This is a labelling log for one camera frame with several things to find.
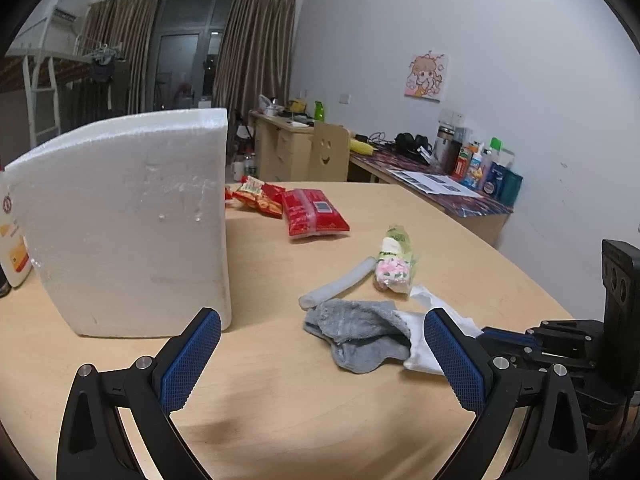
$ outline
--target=brown striped curtain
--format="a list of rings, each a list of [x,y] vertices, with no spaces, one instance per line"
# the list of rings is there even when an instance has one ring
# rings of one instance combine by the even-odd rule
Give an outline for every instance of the brown striped curtain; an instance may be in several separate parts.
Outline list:
[[[128,114],[145,111],[146,60],[157,8],[158,0],[103,0],[89,8],[82,26],[85,44],[122,42],[122,56],[131,66]]]
[[[213,83],[214,105],[228,110],[230,132],[235,110],[247,118],[258,95],[288,99],[295,9],[296,0],[233,0]]]

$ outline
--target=metal screw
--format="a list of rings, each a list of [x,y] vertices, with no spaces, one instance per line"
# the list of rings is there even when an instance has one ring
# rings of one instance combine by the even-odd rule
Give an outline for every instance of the metal screw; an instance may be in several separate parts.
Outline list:
[[[151,366],[153,359],[148,355],[137,358],[136,360],[136,368],[139,370],[146,370]]]
[[[564,367],[564,365],[558,363],[554,365],[554,372],[560,377],[564,377],[566,375],[566,368]]]
[[[82,365],[78,368],[78,375],[80,377],[87,377],[87,375],[89,375],[91,373],[91,370],[93,369],[94,367],[92,367],[91,365]]]
[[[506,370],[509,368],[509,362],[502,356],[498,356],[494,358],[494,366],[498,368],[498,370]]]

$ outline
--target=gray sock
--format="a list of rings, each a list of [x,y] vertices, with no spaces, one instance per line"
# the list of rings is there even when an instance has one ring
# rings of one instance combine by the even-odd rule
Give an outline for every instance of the gray sock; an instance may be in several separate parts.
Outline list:
[[[304,329],[331,343],[335,363],[356,374],[410,355],[410,332],[393,301],[325,301],[306,313]]]

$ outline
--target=cartoon girl painting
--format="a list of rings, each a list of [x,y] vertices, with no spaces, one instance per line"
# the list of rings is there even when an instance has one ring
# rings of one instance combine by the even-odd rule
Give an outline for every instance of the cartoon girl painting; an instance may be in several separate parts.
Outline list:
[[[424,54],[412,60],[404,95],[439,101],[447,68],[445,54]]]

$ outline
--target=plastic tube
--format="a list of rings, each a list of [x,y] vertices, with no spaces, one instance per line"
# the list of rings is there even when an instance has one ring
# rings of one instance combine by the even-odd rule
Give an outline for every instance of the plastic tube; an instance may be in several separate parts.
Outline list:
[[[308,294],[300,297],[298,304],[302,310],[309,310],[320,303],[335,298],[341,292],[344,292],[351,286],[364,279],[373,269],[376,268],[376,259],[370,256],[362,263],[358,264],[351,272],[348,272],[339,280],[328,283],[327,285],[316,288]]]

